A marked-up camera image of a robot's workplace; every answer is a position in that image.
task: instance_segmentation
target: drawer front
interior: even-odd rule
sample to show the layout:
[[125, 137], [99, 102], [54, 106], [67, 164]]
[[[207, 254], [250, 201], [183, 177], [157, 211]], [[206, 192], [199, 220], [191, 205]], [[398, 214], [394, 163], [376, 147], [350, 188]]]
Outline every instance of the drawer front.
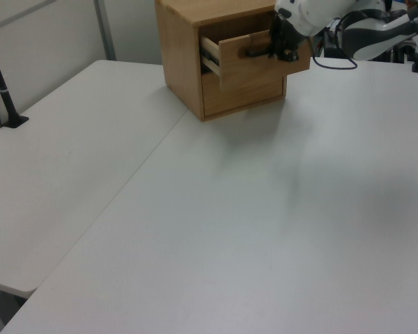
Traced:
[[201, 80], [205, 118], [284, 97], [285, 80], [282, 78], [266, 84], [253, 83], [230, 90], [220, 89], [220, 80], [215, 73], [204, 74]]
[[269, 31], [251, 33], [218, 45], [208, 38], [200, 38], [201, 61], [219, 76], [220, 89], [231, 90], [251, 84], [268, 84], [289, 74], [309, 69], [310, 49], [305, 42], [299, 47], [298, 61], [288, 63], [268, 55], [251, 58], [246, 51], [265, 49], [271, 42]]

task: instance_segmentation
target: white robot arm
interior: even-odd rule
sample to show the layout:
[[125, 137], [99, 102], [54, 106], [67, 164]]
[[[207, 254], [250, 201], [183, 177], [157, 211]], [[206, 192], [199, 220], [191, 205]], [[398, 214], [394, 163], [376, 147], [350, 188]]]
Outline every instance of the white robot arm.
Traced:
[[418, 35], [418, 8], [399, 18], [386, 15], [381, 0], [277, 0], [274, 51], [280, 59], [295, 51], [308, 36], [316, 35], [334, 18], [342, 17], [342, 49], [357, 60], [375, 58], [404, 40]]

